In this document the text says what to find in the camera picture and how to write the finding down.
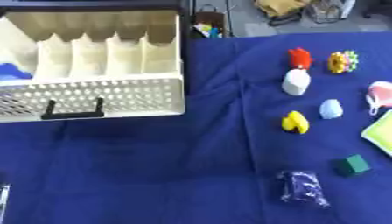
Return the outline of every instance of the white plastic crate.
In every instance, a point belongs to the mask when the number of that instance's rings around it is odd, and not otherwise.
[[[0,81],[0,122],[184,113],[174,11],[12,12],[0,29],[0,60],[33,74]]]

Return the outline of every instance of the light blue block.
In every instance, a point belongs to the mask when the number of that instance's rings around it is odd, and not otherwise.
[[[338,100],[330,99],[321,104],[319,112],[324,119],[333,119],[343,115],[343,108]]]

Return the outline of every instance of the yellow toy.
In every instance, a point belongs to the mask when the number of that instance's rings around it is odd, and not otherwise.
[[[341,52],[335,52],[328,59],[328,68],[333,74],[342,74],[347,66],[346,56]]]
[[[309,122],[301,113],[293,110],[283,118],[282,128],[287,131],[297,128],[299,134],[304,134],[309,129]]]

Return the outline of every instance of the black handle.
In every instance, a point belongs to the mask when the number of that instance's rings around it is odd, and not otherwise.
[[[213,12],[217,12],[218,11],[218,9],[211,3],[205,3],[205,4],[201,5],[201,8],[199,9],[199,11],[206,11],[207,7],[210,7],[211,9],[213,9],[212,10]]]
[[[79,112],[79,113],[60,113],[54,114],[54,106],[56,101],[50,100],[47,104],[45,113],[41,116],[42,120],[57,120],[69,118],[88,118],[88,117],[103,117],[105,114],[102,112],[103,98],[96,98],[96,106],[94,112]]]

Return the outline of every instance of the yellow gear toy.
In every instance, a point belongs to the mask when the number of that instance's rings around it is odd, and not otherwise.
[[[328,59],[328,69],[333,74],[342,74],[346,71],[347,63],[347,58],[343,53],[335,52]]]

